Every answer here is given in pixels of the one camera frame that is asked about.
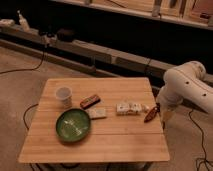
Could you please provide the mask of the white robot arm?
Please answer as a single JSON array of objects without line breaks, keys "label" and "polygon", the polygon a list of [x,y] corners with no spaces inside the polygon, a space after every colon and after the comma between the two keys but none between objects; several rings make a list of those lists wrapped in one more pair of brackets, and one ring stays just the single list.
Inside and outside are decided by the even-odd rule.
[{"label": "white robot arm", "polygon": [[160,119],[167,122],[173,110],[184,99],[191,101],[208,114],[213,114],[213,87],[203,79],[206,74],[204,65],[199,61],[190,61],[168,69],[163,76],[156,102],[160,104]]}]

